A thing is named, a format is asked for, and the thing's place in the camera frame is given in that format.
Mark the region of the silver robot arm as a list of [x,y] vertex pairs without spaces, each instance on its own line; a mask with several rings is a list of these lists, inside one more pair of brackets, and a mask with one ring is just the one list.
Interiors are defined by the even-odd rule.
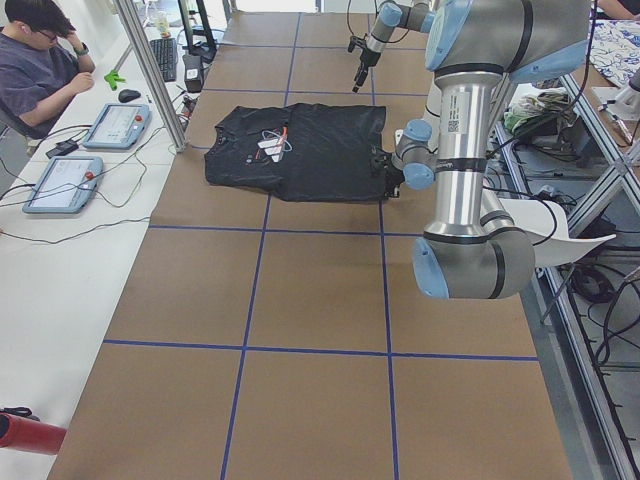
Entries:
[[434,20],[435,10],[428,1],[414,1],[411,6],[383,1],[371,30],[363,37],[350,36],[347,51],[352,53],[356,48],[361,50],[352,92],[358,93],[364,85],[369,71],[377,65],[382,52],[391,43],[396,29],[428,33]]
[[413,246],[425,295],[505,298],[530,281],[533,243],[484,187],[490,102],[503,79],[520,84],[575,71],[586,57],[589,11],[585,1],[382,3],[356,82],[403,28],[427,35],[425,66],[440,92],[437,125],[408,123],[393,156],[408,186],[436,189],[433,219]]

